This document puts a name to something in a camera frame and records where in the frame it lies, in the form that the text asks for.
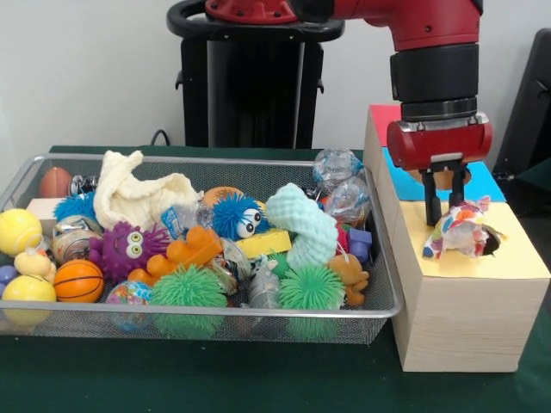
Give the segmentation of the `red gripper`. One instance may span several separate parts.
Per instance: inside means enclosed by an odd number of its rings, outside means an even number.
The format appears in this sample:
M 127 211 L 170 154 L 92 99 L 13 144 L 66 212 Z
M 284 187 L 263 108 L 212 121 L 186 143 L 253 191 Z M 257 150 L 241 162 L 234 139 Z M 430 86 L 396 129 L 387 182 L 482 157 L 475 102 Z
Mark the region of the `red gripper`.
M 484 159 L 491 144 L 492 125 L 483 113 L 453 120 L 396 120 L 387 127 L 387 148 L 393 164 L 403 170 L 422 170 L 428 226 L 435 226 L 442 216 L 434 177 L 442 170 L 439 163 L 459 162 L 451 165 L 449 195 L 449 206 L 457 207 L 464 201 L 465 163 Z

